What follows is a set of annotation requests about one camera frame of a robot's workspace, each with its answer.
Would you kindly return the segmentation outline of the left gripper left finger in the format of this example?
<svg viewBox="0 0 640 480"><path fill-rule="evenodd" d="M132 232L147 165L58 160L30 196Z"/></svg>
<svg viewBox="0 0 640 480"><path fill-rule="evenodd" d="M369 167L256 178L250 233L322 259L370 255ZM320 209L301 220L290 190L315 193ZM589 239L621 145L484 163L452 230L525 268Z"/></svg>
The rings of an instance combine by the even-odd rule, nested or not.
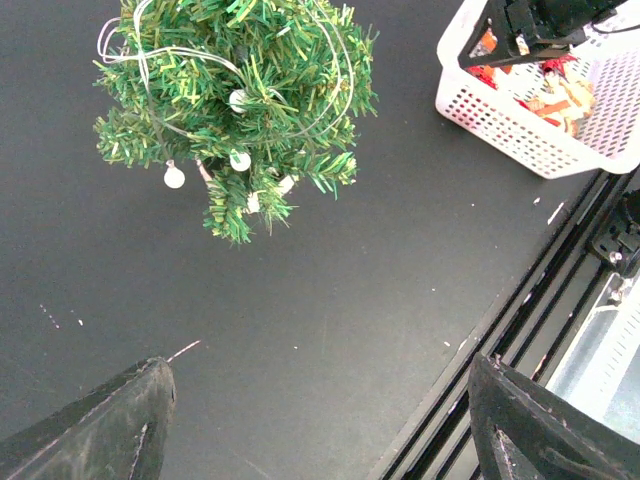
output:
<svg viewBox="0 0 640 480"><path fill-rule="evenodd" d="M162 357L133 364L1 441L3 479L158 479L176 404Z"/></svg>

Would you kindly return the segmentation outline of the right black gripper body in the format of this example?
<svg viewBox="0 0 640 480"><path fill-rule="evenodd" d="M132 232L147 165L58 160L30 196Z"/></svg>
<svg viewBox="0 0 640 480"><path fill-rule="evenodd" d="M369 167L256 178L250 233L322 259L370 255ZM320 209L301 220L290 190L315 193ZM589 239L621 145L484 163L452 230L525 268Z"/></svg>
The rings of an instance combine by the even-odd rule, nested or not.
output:
<svg viewBox="0 0 640 480"><path fill-rule="evenodd" d="M507 21L516 36L533 48L582 42L583 28L616 13L624 0L507 1Z"/></svg>

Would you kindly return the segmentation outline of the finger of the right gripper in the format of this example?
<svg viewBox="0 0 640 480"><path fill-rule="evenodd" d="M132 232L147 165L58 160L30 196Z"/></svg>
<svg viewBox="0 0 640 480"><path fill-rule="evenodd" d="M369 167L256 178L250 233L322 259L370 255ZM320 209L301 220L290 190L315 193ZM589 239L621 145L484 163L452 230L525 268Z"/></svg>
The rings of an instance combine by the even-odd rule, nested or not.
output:
<svg viewBox="0 0 640 480"><path fill-rule="evenodd" d="M486 55L471 57L468 53L462 52L458 56L459 66L463 69L475 66L504 67L526 63L543 62L547 60L559 59L565 55L570 55L569 48L545 49L540 52L528 54L513 53L509 50L495 48Z"/></svg>
<svg viewBox="0 0 640 480"><path fill-rule="evenodd" d="M460 54L464 52L471 56L474 49L481 43L482 38L488 31L491 31L492 35L496 38L496 46L490 52L495 48L499 48L515 53L515 34L509 23L507 6L508 1L489 0L486 2L471 36Z"/></svg>

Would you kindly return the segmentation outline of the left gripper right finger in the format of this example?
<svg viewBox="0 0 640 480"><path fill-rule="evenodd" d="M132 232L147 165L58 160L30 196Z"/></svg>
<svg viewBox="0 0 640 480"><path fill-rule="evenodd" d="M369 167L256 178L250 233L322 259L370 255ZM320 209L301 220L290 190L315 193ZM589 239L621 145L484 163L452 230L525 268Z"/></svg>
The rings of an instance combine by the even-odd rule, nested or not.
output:
<svg viewBox="0 0 640 480"><path fill-rule="evenodd" d="M477 354L471 431L485 479L637 479L639 445L501 361Z"/></svg>

